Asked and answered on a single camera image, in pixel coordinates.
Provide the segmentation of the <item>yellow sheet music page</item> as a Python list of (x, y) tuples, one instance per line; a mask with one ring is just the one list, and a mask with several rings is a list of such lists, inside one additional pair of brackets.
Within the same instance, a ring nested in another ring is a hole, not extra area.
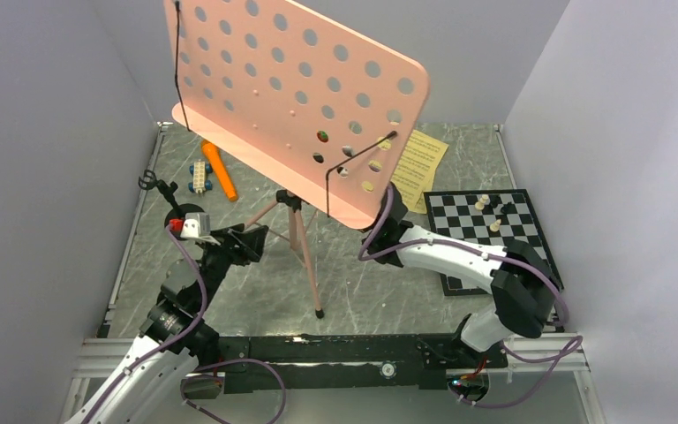
[(423, 193), (432, 190), (435, 173), (447, 151), (447, 143), (419, 130), (411, 133), (391, 178), (410, 212), (426, 213)]

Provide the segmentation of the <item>orange toy microphone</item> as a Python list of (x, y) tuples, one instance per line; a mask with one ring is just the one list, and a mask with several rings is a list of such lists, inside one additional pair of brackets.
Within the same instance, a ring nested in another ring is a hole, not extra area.
[(230, 202), (238, 200), (237, 189), (231, 180), (230, 174), (222, 160), (219, 148), (208, 140), (203, 140), (200, 143), (202, 154), (208, 160), (214, 174), (216, 175), (219, 184)]

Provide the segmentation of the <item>black microphone stand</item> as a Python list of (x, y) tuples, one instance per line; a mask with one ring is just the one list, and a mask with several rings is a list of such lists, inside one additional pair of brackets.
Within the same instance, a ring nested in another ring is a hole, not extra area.
[(204, 209), (192, 203), (179, 203), (175, 197), (175, 191), (178, 185), (175, 181), (167, 183), (159, 179), (156, 174), (146, 169), (138, 179), (139, 188), (144, 191), (156, 189), (163, 199), (169, 204), (169, 212), (164, 219), (164, 227), (170, 225), (172, 234), (181, 239), (180, 234), (183, 229), (185, 217), (187, 214), (203, 213)]

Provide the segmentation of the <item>pink music stand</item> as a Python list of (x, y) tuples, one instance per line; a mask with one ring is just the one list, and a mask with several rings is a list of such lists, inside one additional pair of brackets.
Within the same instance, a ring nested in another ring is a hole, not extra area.
[(163, 7), (172, 118), (346, 227), (372, 226), (429, 95), (426, 69), (293, 1)]

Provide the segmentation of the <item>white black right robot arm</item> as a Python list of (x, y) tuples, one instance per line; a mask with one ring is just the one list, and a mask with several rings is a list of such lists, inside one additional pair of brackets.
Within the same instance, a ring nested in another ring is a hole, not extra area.
[(475, 366), (508, 337), (542, 336), (553, 308), (564, 303), (558, 278), (533, 247), (521, 240), (505, 246), (457, 240), (404, 220), (406, 211), (389, 185), (358, 258), (453, 276), (490, 295), (489, 304), (456, 328), (451, 352), (459, 365)]

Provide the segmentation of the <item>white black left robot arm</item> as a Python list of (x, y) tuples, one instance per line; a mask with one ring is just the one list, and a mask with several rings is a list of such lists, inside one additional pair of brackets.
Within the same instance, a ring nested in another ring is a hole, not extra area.
[(193, 282), (161, 292), (125, 356), (71, 423), (143, 423), (189, 373), (208, 370), (221, 356), (219, 335), (204, 313), (230, 267), (260, 260), (268, 228), (208, 231), (188, 218), (171, 220), (165, 231)]

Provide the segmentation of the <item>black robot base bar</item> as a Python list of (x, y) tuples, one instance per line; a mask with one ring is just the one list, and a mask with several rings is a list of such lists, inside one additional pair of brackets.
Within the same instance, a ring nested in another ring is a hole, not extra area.
[(508, 365), (498, 345), (470, 354), (449, 334), (222, 337), (219, 349), (197, 371), (222, 381), (226, 394), (280, 388), (444, 390), (451, 379)]

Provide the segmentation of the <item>white blue toy car chassis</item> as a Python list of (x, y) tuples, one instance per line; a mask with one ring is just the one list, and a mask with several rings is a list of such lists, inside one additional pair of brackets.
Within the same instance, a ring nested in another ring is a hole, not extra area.
[(208, 176), (213, 172), (211, 165), (204, 161), (198, 160), (190, 165), (189, 172), (192, 180), (188, 184), (189, 191), (195, 194), (203, 194), (210, 191), (213, 186)]

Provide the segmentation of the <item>white chess piece upper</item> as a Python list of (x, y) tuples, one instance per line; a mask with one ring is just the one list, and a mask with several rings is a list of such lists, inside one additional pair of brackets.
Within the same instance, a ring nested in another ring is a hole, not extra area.
[(488, 194), (481, 194), (478, 197), (474, 207), (478, 211), (484, 210), (490, 204), (490, 196)]

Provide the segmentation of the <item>white chess piece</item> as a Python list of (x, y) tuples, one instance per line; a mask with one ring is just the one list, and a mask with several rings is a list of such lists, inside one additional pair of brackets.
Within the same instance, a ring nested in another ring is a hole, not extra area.
[(478, 211), (484, 210), (490, 204), (490, 196), (488, 194), (481, 194), (478, 197), (474, 207)]
[(498, 232), (501, 227), (501, 219), (496, 219), (493, 223), (489, 225), (490, 232)]

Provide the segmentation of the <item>black white chessboard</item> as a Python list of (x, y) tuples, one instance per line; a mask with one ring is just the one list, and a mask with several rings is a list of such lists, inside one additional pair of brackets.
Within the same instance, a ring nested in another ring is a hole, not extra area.
[[(499, 195), (501, 205), (491, 212), (474, 205), (481, 194)], [(555, 276), (560, 271), (554, 261), (538, 215), (525, 189), (432, 191), (424, 193), (426, 215), (430, 229), (443, 236), (480, 245), (501, 245), (514, 240), (533, 247)], [(503, 204), (513, 202), (516, 212), (500, 214)], [(501, 219), (498, 232), (490, 232), (489, 225)]]

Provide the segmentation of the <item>white chess piece lower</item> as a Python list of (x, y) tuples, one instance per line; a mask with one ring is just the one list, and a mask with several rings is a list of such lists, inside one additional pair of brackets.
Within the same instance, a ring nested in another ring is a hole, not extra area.
[(501, 219), (496, 219), (493, 223), (489, 225), (490, 232), (498, 232), (501, 227)]

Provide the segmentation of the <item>black chess piece left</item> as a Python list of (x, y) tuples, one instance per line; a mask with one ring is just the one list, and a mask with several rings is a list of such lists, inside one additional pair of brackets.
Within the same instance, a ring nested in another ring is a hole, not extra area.
[(499, 195), (490, 195), (486, 204), (486, 209), (494, 212), (501, 205), (501, 197)]

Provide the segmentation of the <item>black chess piece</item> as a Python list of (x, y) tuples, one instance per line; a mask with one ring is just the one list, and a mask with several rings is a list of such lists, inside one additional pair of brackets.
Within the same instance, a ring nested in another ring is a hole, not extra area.
[(494, 212), (501, 205), (501, 197), (499, 195), (490, 195), (486, 204), (486, 209)]
[(501, 215), (512, 214), (516, 212), (516, 205), (513, 202), (505, 203), (500, 208)]

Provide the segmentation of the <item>black chess piece right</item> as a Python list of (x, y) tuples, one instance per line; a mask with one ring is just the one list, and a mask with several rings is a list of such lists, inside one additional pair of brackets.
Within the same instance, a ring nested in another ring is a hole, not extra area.
[(505, 203), (500, 208), (501, 215), (512, 214), (516, 212), (516, 205), (513, 202)]

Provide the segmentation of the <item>colourful toy block vehicle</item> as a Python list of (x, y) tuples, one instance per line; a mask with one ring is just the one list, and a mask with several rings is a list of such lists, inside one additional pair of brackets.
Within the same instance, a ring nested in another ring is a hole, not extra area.
[(318, 131), (316, 137), (322, 143), (326, 143), (329, 140), (328, 134), (324, 131)]

